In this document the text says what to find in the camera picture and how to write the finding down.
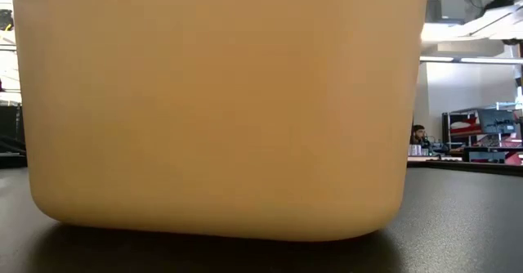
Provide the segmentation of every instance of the laboratory room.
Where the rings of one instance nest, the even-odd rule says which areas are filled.
[[[0,0],[0,273],[523,272],[523,0]]]

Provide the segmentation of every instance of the desk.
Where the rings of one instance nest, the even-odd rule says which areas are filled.
[[[523,177],[415,168],[384,230],[296,244],[65,226],[0,171],[0,272],[522,272]]]

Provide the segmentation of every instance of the tan plastic bin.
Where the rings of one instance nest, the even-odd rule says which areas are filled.
[[[398,211],[426,0],[15,0],[33,197],[82,226],[345,239]]]

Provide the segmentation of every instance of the person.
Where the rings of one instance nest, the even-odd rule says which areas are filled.
[[[423,144],[425,138],[425,127],[422,125],[412,126],[412,133],[410,135],[410,144],[411,145],[421,145]]]

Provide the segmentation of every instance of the white wall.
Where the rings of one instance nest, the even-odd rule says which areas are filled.
[[[441,139],[441,114],[516,99],[512,65],[427,63],[419,72],[414,123],[436,139]]]

